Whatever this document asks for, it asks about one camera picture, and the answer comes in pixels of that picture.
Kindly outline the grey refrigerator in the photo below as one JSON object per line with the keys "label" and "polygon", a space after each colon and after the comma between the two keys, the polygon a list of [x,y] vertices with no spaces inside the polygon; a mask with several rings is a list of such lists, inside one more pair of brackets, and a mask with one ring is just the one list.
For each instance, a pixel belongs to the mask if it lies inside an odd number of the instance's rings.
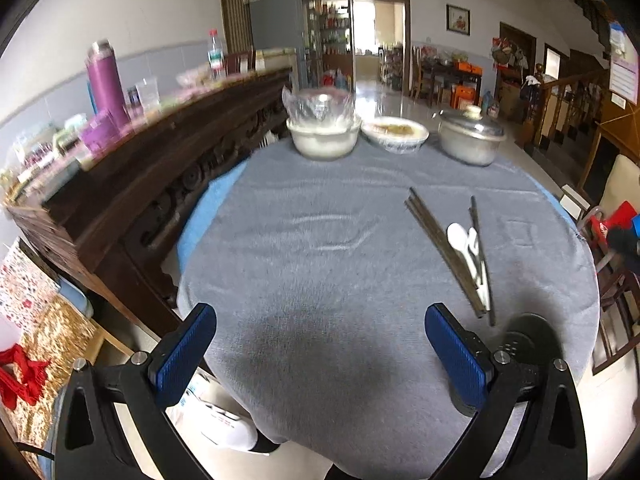
{"label": "grey refrigerator", "polygon": [[250,12],[255,50],[291,49],[296,55],[299,88],[311,86],[310,0],[243,0]]}

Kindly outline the purple thermos bottle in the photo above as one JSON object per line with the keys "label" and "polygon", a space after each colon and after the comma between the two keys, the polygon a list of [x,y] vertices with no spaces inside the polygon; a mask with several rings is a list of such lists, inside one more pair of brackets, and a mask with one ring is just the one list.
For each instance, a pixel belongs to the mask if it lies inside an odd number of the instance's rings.
{"label": "purple thermos bottle", "polygon": [[109,112],[117,128],[129,122],[115,52],[106,40],[94,42],[87,54],[86,69],[96,111]]}

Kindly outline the grey felt tablecloth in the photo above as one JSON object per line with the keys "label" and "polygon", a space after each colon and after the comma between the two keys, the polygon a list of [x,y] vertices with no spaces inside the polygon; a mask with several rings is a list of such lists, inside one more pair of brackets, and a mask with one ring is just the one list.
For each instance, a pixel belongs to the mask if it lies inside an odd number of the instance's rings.
{"label": "grey felt tablecloth", "polygon": [[[495,322],[475,316],[406,208],[411,192],[442,226],[477,208]],[[425,337],[430,304],[486,342],[515,315],[542,315],[575,378],[599,319],[588,245],[525,171],[363,141],[333,162],[283,141],[253,155],[181,273],[180,313],[200,302],[218,318],[206,362],[258,429],[360,479],[428,477],[468,423]]]}

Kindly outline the dark wooden sideboard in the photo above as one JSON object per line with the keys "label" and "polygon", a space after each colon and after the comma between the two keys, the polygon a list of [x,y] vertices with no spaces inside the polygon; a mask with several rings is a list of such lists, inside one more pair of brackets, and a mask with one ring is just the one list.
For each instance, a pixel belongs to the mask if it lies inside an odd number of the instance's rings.
{"label": "dark wooden sideboard", "polygon": [[288,67],[250,72],[134,128],[45,198],[6,209],[37,252],[148,334],[174,330],[162,263],[209,182],[286,122]]}

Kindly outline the white plastic spoon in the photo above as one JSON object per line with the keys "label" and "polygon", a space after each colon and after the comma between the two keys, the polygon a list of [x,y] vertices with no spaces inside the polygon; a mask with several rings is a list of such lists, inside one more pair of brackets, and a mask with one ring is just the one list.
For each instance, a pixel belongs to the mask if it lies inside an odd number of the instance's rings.
{"label": "white plastic spoon", "polygon": [[446,229],[449,245],[459,254],[468,267],[469,274],[475,283],[475,266],[468,247],[468,231],[459,223],[451,223]]}
{"label": "white plastic spoon", "polygon": [[489,312],[491,310],[491,300],[489,298],[488,274],[486,263],[480,258],[480,239],[478,238],[477,230],[474,228],[469,228],[468,231],[468,247],[475,266],[476,291],[480,301],[484,304],[485,311]]}

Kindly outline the aluminium pot with lid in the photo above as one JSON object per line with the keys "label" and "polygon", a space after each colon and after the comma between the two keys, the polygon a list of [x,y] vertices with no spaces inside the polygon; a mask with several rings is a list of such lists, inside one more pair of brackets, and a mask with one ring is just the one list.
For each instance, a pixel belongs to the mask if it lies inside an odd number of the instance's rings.
{"label": "aluminium pot with lid", "polygon": [[464,110],[440,110],[434,115],[440,148],[467,165],[487,167],[498,155],[506,133],[482,109],[469,105]]}

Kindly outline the clear water bottle red cap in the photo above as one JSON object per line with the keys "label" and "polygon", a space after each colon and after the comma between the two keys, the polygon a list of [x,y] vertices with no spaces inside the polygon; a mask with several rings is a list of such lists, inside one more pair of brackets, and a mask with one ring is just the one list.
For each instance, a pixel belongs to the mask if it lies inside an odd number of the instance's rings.
{"label": "clear water bottle red cap", "polygon": [[214,79],[224,76],[224,46],[220,40],[217,29],[209,31],[209,49],[207,52],[208,64]]}

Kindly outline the patterned bowl with food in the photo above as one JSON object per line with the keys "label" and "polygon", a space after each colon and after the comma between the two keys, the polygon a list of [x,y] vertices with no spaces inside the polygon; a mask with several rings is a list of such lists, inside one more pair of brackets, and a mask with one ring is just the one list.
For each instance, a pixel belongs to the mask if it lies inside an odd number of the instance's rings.
{"label": "patterned bowl with food", "polygon": [[361,132],[370,143],[393,154],[417,152],[430,136],[424,125],[393,116],[378,116],[364,120],[361,123]]}

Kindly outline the framed wall picture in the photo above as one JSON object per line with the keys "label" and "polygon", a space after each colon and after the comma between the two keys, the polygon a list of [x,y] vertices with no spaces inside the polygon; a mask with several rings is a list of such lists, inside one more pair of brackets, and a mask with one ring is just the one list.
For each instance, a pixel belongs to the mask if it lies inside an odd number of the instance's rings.
{"label": "framed wall picture", "polygon": [[471,35],[471,11],[469,9],[447,4],[446,12],[446,27],[448,32],[455,32],[456,34],[464,36]]}

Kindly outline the red plastic chair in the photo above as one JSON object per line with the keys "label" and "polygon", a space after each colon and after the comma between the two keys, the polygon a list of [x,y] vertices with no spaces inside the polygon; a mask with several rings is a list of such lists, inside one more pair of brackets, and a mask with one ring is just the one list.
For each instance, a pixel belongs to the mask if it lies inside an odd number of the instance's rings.
{"label": "red plastic chair", "polygon": [[639,255],[639,213],[629,200],[610,214],[600,206],[592,208],[578,223],[578,231],[603,257]]}

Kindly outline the wall calendar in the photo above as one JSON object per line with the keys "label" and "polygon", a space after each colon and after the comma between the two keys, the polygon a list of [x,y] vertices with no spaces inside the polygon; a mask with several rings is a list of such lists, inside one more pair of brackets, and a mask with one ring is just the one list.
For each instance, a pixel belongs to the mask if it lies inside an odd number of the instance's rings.
{"label": "wall calendar", "polygon": [[620,23],[610,24],[610,83],[608,88],[620,101],[638,104],[638,52]]}

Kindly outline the clear plastic cup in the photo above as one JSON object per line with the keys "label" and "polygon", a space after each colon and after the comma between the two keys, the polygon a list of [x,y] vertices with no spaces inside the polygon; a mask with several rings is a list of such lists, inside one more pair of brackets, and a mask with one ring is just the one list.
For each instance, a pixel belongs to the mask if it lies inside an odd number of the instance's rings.
{"label": "clear plastic cup", "polygon": [[144,78],[136,83],[140,105],[145,113],[160,108],[160,92],[156,77]]}

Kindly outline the white bowl with plastic wrap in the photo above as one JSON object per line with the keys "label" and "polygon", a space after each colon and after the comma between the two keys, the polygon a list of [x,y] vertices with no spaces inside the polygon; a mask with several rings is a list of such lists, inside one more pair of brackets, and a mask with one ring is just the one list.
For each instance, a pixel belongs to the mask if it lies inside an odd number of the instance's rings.
{"label": "white bowl with plastic wrap", "polygon": [[349,155],[360,133],[355,95],[335,87],[291,91],[284,87],[282,103],[288,113],[286,128],[296,150],[314,160]]}

